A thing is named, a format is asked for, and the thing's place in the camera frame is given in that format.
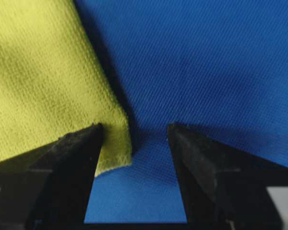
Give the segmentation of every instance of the yellow fabric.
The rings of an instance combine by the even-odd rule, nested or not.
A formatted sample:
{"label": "yellow fabric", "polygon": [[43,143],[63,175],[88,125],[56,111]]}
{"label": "yellow fabric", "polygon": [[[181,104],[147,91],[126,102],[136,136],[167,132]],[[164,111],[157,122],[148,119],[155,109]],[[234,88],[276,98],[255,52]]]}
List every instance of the yellow fabric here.
{"label": "yellow fabric", "polygon": [[127,116],[72,0],[0,0],[0,161],[97,122],[95,176],[130,165]]}

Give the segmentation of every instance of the knit fabric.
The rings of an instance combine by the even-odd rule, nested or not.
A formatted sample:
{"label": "knit fabric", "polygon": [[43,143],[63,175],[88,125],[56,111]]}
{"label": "knit fabric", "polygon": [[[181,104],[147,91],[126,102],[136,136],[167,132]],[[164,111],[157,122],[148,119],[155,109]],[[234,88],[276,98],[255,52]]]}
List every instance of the knit fabric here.
{"label": "knit fabric", "polygon": [[0,0],[0,161],[101,122],[100,173],[131,164],[128,120],[71,0]]}

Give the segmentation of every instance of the blue fabric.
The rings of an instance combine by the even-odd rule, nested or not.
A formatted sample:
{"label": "blue fabric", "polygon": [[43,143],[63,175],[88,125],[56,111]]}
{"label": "blue fabric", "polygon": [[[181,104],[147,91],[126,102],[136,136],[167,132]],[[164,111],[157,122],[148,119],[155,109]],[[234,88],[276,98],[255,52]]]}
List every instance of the blue fabric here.
{"label": "blue fabric", "polygon": [[130,105],[136,149],[133,166],[96,178],[85,222],[186,221],[170,122],[288,166],[287,0],[76,5],[112,87]]}

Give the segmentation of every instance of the cloth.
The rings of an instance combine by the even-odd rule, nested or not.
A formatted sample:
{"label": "cloth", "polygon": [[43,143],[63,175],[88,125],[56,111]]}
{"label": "cloth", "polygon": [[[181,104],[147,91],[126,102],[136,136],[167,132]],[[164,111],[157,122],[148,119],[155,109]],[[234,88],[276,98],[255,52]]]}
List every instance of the cloth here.
{"label": "cloth", "polygon": [[86,222],[185,221],[166,127],[288,166],[288,0],[76,0],[135,119],[131,167],[94,181]]}
{"label": "cloth", "polygon": [[131,164],[128,120],[70,0],[0,0],[0,161],[101,122],[100,173]]}

